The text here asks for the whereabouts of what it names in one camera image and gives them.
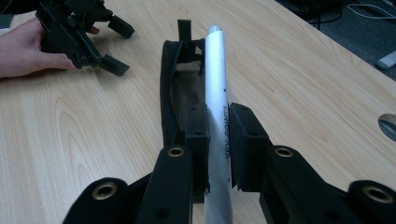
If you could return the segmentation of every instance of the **cable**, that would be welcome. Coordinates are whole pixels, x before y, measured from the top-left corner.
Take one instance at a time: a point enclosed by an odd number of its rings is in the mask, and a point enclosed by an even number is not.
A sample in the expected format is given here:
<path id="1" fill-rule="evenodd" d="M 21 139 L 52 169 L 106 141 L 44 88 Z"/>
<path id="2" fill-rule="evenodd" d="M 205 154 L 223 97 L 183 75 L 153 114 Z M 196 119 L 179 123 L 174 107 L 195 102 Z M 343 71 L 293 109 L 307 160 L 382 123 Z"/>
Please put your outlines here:
<path id="1" fill-rule="evenodd" d="M 353 9 L 353 7 L 370 7 L 370 8 L 375 8 L 375 9 L 378 9 L 378 10 L 382 11 L 382 12 L 385 13 L 386 15 L 388 15 L 388 17 L 387 17 L 387 16 L 383 16 L 383 17 L 366 16 L 366 15 L 363 15 L 363 14 L 361 14 L 361 13 L 355 11 L 355 10 Z M 367 18 L 367 19 L 371 19 L 371 20 L 396 20 L 396 16 L 394 16 L 394 15 L 388 13 L 386 10 L 382 9 L 381 7 L 377 7 L 377 6 L 373 6 L 373 5 L 368 5 L 368 4 L 348 4 L 348 5 L 346 5 L 346 8 L 349 9 L 350 11 L 352 11 L 353 13 L 355 13 L 355 14 L 361 16 L 361 17 L 364 17 L 364 18 Z"/>

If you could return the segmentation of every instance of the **gray floor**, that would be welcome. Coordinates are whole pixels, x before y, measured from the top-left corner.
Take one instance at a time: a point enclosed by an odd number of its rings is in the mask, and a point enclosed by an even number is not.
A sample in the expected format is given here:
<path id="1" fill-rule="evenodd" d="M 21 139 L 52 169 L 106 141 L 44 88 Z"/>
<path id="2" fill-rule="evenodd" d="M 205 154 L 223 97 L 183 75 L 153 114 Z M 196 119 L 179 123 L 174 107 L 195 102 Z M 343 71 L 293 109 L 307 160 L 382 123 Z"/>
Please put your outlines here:
<path id="1" fill-rule="evenodd" d="M 396 8 L 385 4 L 382 0 L 347 0 L 343 6 L 342 17 L 338 21 L 320 25 L 320 31 L 323 34 L 375 66 L 377 60 L 396 50 L 396 20 L 363 18 L 346 8 L 346 4 L 351 3 L 378 6 L 395 16 Z M 381 15 L 378 10 L 356 9 L 359 13 L 368 16 Z M 330 12 L 323 15 L 322 20 L 327 21 L 336 18 L 337 15 L 335 12 Z M 379 71 L 396 81 L 396 65 L 389 70 Z"/>

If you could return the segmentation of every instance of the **mounting hole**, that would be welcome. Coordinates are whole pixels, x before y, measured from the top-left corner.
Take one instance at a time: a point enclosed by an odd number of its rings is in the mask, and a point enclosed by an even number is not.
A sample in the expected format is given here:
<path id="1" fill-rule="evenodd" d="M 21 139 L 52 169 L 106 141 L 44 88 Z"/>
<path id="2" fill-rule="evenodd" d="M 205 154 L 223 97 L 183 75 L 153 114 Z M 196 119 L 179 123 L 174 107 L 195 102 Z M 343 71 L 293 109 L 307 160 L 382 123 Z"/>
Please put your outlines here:
<path id="1" fill-rule="evenodd" d="M 392 141 L 396 142 L 396 115 L 384 114 L 378 119 L 381 131 Z"/>
<path id="2" fill-rule="evenodd" d="M 338 213 L 334 212 L 333 210 L 326 209 L 323 213 L 325 217 L 333 222 L 338 222 L 341 220 L 340 215 L 338 215 Z"/>
<path id="3" fill-rule="evenodd" d="M 287 148 L 283 148 L 283 147 L 279 147 L 279 148 L 275 149 L 275 153 L 276 153 L 276 155 L 278 155 L 280 157 L 292 157 L 293 156 L 292 151 L 290 151 Z"/>
<path id="4" fill-rule="evenodd" d="M 393 203 L 393 197 L 388 194 L 386 191 L 373 187 L 373 186 L 365 186 L 363 187 L 363 192 L 372 200 L 379 203 Z"/>
<path id="5" fill-rule="evenodd" d="M 171 210 L 169 208 L 160 208 L 155 212 L 155 217 L 159 219 L 166 219 L 171 216 Z"/>
<path id="6" fill-rule="evenodd" d="M 184 154 L 184 150 L 181 147 L 172 147 L 168 150 L 168 155 L 171 157 L 180 157 Z"/>
<path id="7" fill-rule="evenodd" d="M 99 185 L 92 192 L 92 197 L 95 200 L 104 200 L 113 196 L 117 192 L 117 184 L 114 182 L 106 182 L 104 184 Z"/>

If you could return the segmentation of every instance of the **hand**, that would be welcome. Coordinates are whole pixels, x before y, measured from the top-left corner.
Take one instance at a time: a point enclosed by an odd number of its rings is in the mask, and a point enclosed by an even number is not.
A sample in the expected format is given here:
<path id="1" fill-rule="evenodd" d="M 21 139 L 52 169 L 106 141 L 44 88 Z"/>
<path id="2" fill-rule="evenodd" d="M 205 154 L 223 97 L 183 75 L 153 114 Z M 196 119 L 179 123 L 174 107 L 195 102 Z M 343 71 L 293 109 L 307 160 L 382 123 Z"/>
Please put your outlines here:
<path id="1" fill-rule="evenodd" d="M 46 68 L 75 68 L 65 54 L 41 51 L 44 36 L 37 18 L 0 36 L 0 77 L 19 77 Z"/>

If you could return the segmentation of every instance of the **wood grain surface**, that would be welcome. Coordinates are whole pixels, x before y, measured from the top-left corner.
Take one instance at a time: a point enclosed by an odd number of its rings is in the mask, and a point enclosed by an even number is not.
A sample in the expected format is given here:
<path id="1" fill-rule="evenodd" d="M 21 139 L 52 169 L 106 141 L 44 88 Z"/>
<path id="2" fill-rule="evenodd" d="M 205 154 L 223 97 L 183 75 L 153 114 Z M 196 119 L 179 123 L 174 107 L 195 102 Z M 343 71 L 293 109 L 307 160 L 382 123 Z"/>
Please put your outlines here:
<path id="1" fill-rule="evenodd" d="M 226 39 L 229 101 L 249 106 L 276 145 L 300 151 L 346 190 L 371 179 L 396 189 L 396 143 L 378 127 L 396 114 L 396 83 L 274 1 L 112 0 L 136 32 L 105 24 L 90 38 L 129 64 L 47 70 L 0 80 L 0 223 L 61 223 L 91 182 L 128 184 L 152 171 L 163 146 L 160 68 L 177 19 L 192 38 L 213 24 Z M 17 16 L 15 27 L 34 14 Z M 233 191 L 234 223 L 265 223 L 258 194 Z M 193 223 L 204 223 L 195 205 Z"/>

